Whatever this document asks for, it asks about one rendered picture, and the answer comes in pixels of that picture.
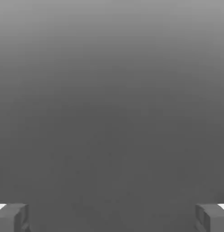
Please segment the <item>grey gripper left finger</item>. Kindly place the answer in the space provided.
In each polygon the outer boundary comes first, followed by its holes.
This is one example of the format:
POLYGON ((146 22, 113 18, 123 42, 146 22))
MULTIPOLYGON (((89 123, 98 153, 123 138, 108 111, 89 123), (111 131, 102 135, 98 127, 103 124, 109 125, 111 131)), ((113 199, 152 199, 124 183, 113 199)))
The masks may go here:
POLYGON ((0 203, 0 232, 30 232, 29 205, 0 203))

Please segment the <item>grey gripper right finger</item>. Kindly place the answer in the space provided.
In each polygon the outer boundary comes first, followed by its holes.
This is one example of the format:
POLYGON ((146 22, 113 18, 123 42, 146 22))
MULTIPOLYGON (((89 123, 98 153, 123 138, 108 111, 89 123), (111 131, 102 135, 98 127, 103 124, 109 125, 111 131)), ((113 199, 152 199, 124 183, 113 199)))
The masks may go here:
POLYGON ((224 232, 224 203, 196 204, 196 232, 224 232))

